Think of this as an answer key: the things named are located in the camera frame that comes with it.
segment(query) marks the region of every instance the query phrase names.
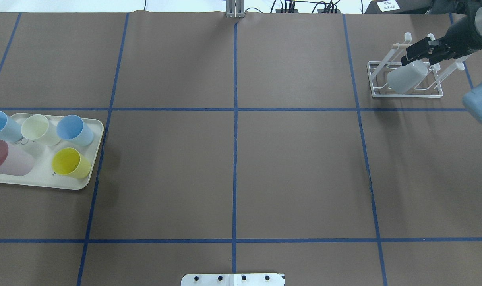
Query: yellow cup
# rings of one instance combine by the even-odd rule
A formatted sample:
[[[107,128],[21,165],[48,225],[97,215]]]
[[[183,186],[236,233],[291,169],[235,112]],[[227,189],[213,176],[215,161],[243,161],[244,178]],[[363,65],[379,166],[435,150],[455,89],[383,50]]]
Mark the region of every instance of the yellow cup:
[[[89,175],[91,163],[77,149],[64,148],[55,154],[52,169],[56,174],[82,179]]]

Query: cup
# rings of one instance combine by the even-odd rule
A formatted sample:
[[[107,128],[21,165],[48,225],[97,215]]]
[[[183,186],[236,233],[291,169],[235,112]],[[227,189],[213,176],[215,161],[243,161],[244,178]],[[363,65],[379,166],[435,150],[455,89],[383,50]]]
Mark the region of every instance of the cup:
[[[408,92],[428,74],[428,67],[422,60],[414,60],[406,66],[401,66],[387,75],[389,86],[399,94]]]
[[[35,114],[26,119],[21,125],[23,137],[43,145],[53,146],[61,141],[57,136],[56,127],[48,118]]]
[[[87,146],[92,143],[94,134],[83,122],[82,118],[76,115],[65,116],[57,124],[57,135],[68,142],[78,146]]]
[[[0,111],[0,140],[15,142],[21,138],[20,124]]]
[[[91,163],[77,149],[64,148],[55,154],[52,169],[59,175],[82,179],[89,175]]]
[[[34,158],[17,146],[0,140],[0,174],[23,176],[34,166]]]

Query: grid line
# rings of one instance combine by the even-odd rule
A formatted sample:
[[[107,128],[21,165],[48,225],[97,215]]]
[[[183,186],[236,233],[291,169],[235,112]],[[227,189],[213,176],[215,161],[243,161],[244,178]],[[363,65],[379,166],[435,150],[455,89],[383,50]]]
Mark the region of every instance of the grid line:
[[[106,143],[106,138],[108,136],[108,128],[110,127],[110,118],[112,116],[112,107],[114,106],[114,100],[115,100],[115,92],[117,88],[117,79],[119,78],[119,70],[121,69],[121,60],[122,60],[122,51],[124,48],[124,40],[126,38],[126,30],[128,29],[128,20],[130,19],[130,14],[126,13],[126,18],[124,20],[124,30],[122,32],[122,38],[121,38],[121,47],[119,48],[119,57],[117,59],[117,67],[116,67],[116,72],[115,72],[115,77],[114,77],[114,83],[112,85],[112,95],[110,96],[110,107],[108,109],[108,116],[106,117],[106,125],[105,125],[105,134],[103,135],[103,141],[101,145],[101,154],[99,156],[99,163],[98,163],[98,171],[96,172],[96,182],[94,184],[94,192],[92,194],[92,200],[91,200],[91,207],[89,210],[89,219],[87,221],[87,229],[85,233],[85,242],[83,243],[83,250],[82,250],[82,256],[80,260],[80,267],[79,267],[79,273],[77,277],[77,286],[81,285],[81,278],[83,274],[83,267],[85,266],[85,259],[87,255],[87,247],[88,247],[88,242],[89,242],[89,236],[91,233],[91,226],[92,226],[92,217],[94,215],[94,206],[96,203],[96,197],[98,193],[98,186],[99,186],[99,174],[101,172],[101,167],[103,166],[103,158],[105,157],[105,143]]]
[[[10,36],[10,40],[8,41],[6,50],[4,52],[3,58],[0,63],[0,73],[7,57],[10,45],[15,35],[15,31],[19,24],[19,20],[21,18],[21,13],[19,13],[17,17],[17,21],[15,22],[14,29]],[[94,244],[136,244],[136,243],[144,243],[144,244],[195,244],[195,243],[231,243],[232,244],[232,270],[233,273],[236,272],[236,244],[237,243],[377,243],[379,248],[379,259],[381,263],[381,270],[384,285],[387,285],[387,278],[385,273],[385,265],[383,259],[383,252],[382,252],[382,242],[384,243],[399,243],[399,242],[469,242],[469,241],[482,241],[482,237],[422,237],[422,238],[381,238],[379,234],[379,225],[377,221],[377,213],[376,213],[376,205],[375,205],[375,197],[373,193],[373,185],[371,181],[370,175],[370,166],[368,161],[368,154],[366,152],[366,142],[364,139],[364,131],[362,128],[362,118],[361,112],[466,112],[464,108],[360,108],[359,106],[359,99],[357,95],[357,87],[355,82],[354,70],[353,70],[353,63],[352,63],[352,56],[350,53],[350,43],[348,40],[348,31],[347,31],[347,23],[346,17],[343,15],[344,21],[344,29],[345,29],[345,36],[346,36],[346,45],[348,50],[348,59],[350,64],[350,74],[352,77],[352,85],[354,89],[354,96],[356,100],[356,108],[239,108],[238,107],[238,98],[237,98],[237,27],[238,24],[235,23],[234,25],[234,108],[179,108],[179,107],[113,107],[113,103],[115,100],[115,91],[117,86],[117,80],[119,76],[119,68],[121,65],[121,58],[122,58],[122,51],[124,40],[126,36],[126,30],[128,27],[128,18],[129,13],[126,13],[125,25],[123,36],[121,40],[121,47],[119,51],[119,58],[117,63],[116,74],[114,78],[114,84],[112,86],[112,95],[110,97],[110,107],[0,107],[0,109],[4,110],[87,110],[87,111],[108,111],[108,117],[106,122],[106,129],[105,135],[103,136],[103,146],[101,148],[101,156],[99,158],[99,166],[96,174],[96,182],[93,192],[93,198],[91,201],[91,208],[90,214],[88,218],[88,224],[86,229],[85,239],[0,239],[0,243],[83,243],[83,255],[81,258],[81,265],[79,269],[79,276],[77,278],[77,285],[81,284],[81,276],[83,274],[83,268],[85,264],[85,258],[87,253],[87,246],[89,243]],[[472,80],[470,78],[470,74],[468,73],[467,67],[465,68],[465,73],[468,78],[468,82],[471,86]],[[103,157],[104,157],[104,147],[106,138],[108,135],[108,127],[110,125],[110,118],[113,111],[193,111],[193,112],[234,112],[234,164],[233,164],[233,172],[234,172],[234,179],[233,179],[233,221],[232,221],[232,239],[89,239],[90,230],[92,225],[92,217],[94,213],[94,205],[96,201],[97,189],[99,185],[99,172],[101,170],[103,164]],[[375,230],[376,230],[376,238],[301,238],[301,239],[238,239],[237,238],[237,231],[236,231],[236,220],[237,220],[237,125],[238,125],[238,113],[239,112],[357,112],[358,115],[358,123],[360,128],[361,134],[361,142],[363,145],[363,154],[366,164],[366,170],[368,172],[368,177],[370,180],[370,192],[372,195],[372,210],[374,216],[374,223],[375,223]]]
[[[10,36],[10,40],[8,40],[8,44],[6,46],[6,49],[4,50],[4,54],[2,55],[2,59],[1,59],[1,63],[0,63],[0,76],[1,76],[2,67],[4,66],[4,61],[6,60],[6,57],[8,56],[8,51],[10,50],[10,47],[12,46],[13,38],[15,36],[15,33],[17,32],[17,27],[18,27],[18,24],[20,23],[20,18],[21,18],[21,13],[18,14],[17,21],[15,21],[15,25],[13,27],[12,34]]]
[[[0,243],[85,243],[85,239],[0,238]],[[94,244],[199,244],[232,243],[230,238],[212,239],[89,239]],[[236,238],[236,243],[375,243],[375,242],[470,242],[482,237],[401,237],[401,238]]]
[[[0,107],[10,111],[235,112],[235,107]],[[465,108],[365,108],[361,112],[467,112]],[[239,107],[238,112],[357,112],[351,107]]]
[[[380,260],[380,269],[382,272],[382,281],[384,286],[387,286],[387,276],[386,276],[386,266],[384,262],[384,253],[382,250],[382,242],[380,241],[380,230],[379,230],[379,219],[377,217],[377,207],[375,205],[375,194],[373,193],[373,184],[372,184],[372,174],[370,172],[370,162],[368,161],[368,152],[366,150],[366,141],[364,139],[364,130],[363,130],[363,123],[361,117],[361,109],[359,107],[359,97],[357,96],[357,85],[356,85],[356,77],[354,74],[354,65],[352,63],[352,53],[350,51],[350,41],[348,40],[348,28],[346,25],[346,17],[345,14],[341,15],[343,17],[343,28],[345,31],[345,40],[346,40],[346,51],[348,54],[348,65],[350,66],[350,76],[352,78],[352,88],[354,89],[354,98],[356,100],[356,109],[357,109],[357,122],[359,123],[359,132],[361,134],[361,144],[363,147],[363,156],[364,156],[364,165],[366,167],[366,172],[368,174],[369,179],[369,187],[370,187],[370,194],[372,195],[372,213],[373,213],[373,221],[375,225],[375,234],[377,236],[377,247],[379,249],[379,260]]]
[[[237,102],[237,24],[234,24],[234,165],[233,165],[233,186],[232,186],[232,273],[237,272],[237,123],[238,123],[238,102]]]

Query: blue cup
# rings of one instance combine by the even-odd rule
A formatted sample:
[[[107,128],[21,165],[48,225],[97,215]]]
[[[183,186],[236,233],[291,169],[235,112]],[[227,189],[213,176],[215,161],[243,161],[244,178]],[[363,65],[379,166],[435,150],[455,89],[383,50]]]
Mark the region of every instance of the blue cup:
[[[65,116],[57,124],[57,135],[68,142],[78,146],[87,146],[92,143],[94,134],[92,130],[83,122],[80,116]]]
[[[21,138],[21,125],[0,111],[0,140],[16,142]]]

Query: label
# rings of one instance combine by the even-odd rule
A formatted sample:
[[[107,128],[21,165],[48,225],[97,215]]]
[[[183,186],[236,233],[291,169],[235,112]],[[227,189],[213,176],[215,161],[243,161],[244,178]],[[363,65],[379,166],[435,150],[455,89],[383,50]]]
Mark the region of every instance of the label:
[[[398,3],[396,0],[386,0],[382,2],[377,2],[379,5],[380,11],[393,11],[399,9]]]

